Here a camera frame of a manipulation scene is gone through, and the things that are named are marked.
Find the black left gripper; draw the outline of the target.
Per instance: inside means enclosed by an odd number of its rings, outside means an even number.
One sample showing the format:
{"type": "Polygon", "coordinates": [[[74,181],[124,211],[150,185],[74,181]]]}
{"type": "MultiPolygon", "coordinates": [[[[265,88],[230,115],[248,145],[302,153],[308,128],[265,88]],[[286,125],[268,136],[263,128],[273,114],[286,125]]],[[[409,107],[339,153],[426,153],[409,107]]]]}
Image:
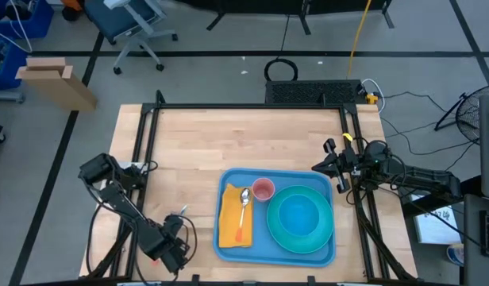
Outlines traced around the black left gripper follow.
{"type": "Polygon", "coordinates": [[[183,228],[183,218],[178,214],[170,214],[165,218],[162,234],[164,242],[160,251],[160,260],[166,269],[178,275],[179,271],[187,263],[187,253],[190,246],[178,237],[178,232],[183,228]]]}

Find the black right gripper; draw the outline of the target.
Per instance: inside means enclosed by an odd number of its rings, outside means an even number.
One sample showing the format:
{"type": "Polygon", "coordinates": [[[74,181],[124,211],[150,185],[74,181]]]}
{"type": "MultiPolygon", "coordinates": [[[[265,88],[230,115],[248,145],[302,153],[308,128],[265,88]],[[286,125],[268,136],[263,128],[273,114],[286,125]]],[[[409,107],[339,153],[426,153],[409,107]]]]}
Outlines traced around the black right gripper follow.
{"type": "Polygon", "coordinates": [[[330,138],[324,143],[323,149],[327,156],[312,167],[313,171],[336,178],[337,191],[340,194],[351,191],[354,187],[364,188],[364,178],[358,169],[359,158],[352,147],[346,147],[341,153],[336,153],[336,143],[330,138]]]}

